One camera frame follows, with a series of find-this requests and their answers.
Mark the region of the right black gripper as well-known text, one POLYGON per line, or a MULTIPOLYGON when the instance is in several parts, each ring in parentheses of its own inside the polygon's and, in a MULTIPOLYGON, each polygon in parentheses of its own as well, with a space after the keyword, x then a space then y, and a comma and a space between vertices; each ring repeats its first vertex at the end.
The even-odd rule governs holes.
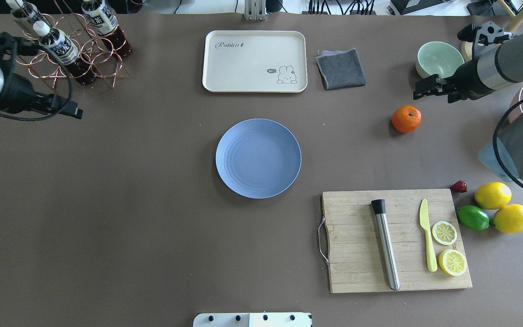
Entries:
POLYGON ((453 76, 447 79, 429 76, 415 83, 413 100, 427 96, 448 95, 448 103, 461 100, 476 100, 487 95, 487 87, 478 74, 478 60, 471 60, 457 68, 453 76))

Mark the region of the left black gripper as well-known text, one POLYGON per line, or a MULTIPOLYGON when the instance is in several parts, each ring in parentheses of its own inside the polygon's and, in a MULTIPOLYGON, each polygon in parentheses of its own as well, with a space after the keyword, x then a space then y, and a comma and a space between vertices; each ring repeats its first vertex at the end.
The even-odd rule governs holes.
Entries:
POLYGON ((12 73, 4 83, 0 93, 0 110, 9 114, 18 114, 25 110, 45 110, 49 114, 82 119, 83 110, 78 103, 56 94, 35 92, 31 81, 12 73))

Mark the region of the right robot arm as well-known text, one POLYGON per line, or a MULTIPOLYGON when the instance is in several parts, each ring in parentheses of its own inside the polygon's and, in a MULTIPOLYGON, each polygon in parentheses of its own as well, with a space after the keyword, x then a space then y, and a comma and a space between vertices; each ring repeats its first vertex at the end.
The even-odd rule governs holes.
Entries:
MULTIPOLYGON (((471 43, 471 60, 448 77, 435 73, 417 81, 414 99, 446 95, 450 103, 477 100, 523 83, 523 33, 507 33, 488 21, 467 25, 457 38, 471 43)), ((523 94, 504 112, 478 159, 502 180, 523 189, 523 94)))

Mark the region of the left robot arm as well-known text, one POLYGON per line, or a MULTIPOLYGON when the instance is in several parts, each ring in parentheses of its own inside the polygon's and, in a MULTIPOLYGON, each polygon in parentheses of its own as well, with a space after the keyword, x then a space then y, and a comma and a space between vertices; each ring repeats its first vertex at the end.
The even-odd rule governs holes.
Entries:
POLYGON ((84 119, 62 114, 23 121, 0 112, 0 205, 4 202, 77 201, 85 197, 85 133, 92 110, 86 91, 59 84, 84 108, 84 119))

